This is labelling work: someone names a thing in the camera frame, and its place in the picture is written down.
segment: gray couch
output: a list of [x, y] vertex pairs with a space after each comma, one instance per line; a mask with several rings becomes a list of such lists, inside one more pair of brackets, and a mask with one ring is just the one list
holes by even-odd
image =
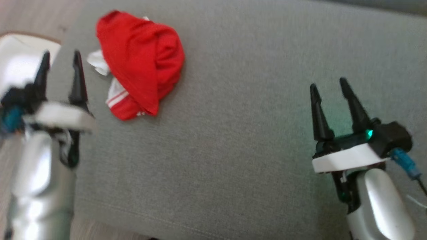
[[[186, 63], [159, 115], [128, 122], [105, 104], [109, 80], [84, 63], [99, 132], [81, 142], [78, 213], [161, 239], [348, 238], [331, 177], [311, 166], [309, 85], [344, 134], [341, 76], [371, 117], [412, 131], [427, 171], [426, 19], [308, 0], [89, 0], [53, 65], [51, 100], [66, 99], [74, 49], [99, 49], [95, 24], [112, 9], [174, 27]], [[388, 166], [402, 195], [425, 200]], [[404, 201], [421, 239], [425, 212]]]

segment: black cable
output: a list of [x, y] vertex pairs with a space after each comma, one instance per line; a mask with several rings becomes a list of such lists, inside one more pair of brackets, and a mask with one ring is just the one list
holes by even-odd
[[421, 180], [421, 178], [417, 178], [416, 180], [417, 180], [418, 185], [420, 186], [421, 190], [423, 190], [424, 195], [425, 195], [425, 196], [427, 196], [427, 188], [426, 188], [426, 186], [424, 185], [424, 183], [423, 183], [423, 181]]

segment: robotic arm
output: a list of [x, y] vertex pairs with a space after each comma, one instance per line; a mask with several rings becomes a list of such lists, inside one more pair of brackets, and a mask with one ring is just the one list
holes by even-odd
[[70, 238], [80, 133], [96, 125], [87, 106], [80, 53], [74, 54], [69, 103], [46, 99], [49, 58], [46, 52], [34, 83], [11, 88], [1, 101], [2, 133], [25, 132], [12, 182], [6, 240]]
[[316, 173], [332, 175], [338, 199], [348, 206], [347, 222], [354, 240], [410, 240], [415, 227], [389, 175], [386, 160], [393, 159], [412, 180], [421, 173], [406, 154], [412, 148], [408, 131], [397, 122], [370, 119], [345, 78], [340, 80], [353, 120], [353, 133], [335, 137], [321, 107], [315, 84], [310, 86]]

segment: green light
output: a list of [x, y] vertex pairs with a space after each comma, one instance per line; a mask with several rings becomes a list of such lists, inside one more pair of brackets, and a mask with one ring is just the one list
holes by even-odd
[[366, 130], [366, 139], [369, 140], [372, 137], [372, 134], [374, 133], [373, 130]]

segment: white cable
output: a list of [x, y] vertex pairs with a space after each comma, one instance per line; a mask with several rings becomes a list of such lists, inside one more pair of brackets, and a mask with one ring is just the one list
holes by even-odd
[[407, 197], [407, 198], [409, 198], [409, 200], [411, 200], [411, 201], [413, 201], [414, 203], [416, 203], [417, 205], [419, 205], [420, 207], [423, 207], [423, 208], [427, 209], [427, 206], [426, 206], [426, 205], [424, 205], [424, 204], [422, 204], [422, 203], [418, 202], [415, 198], [413, 198], [413, 197], [411, 197], [411, 196], [409, 196], [409, 195], [406, 195], [406, 197]]

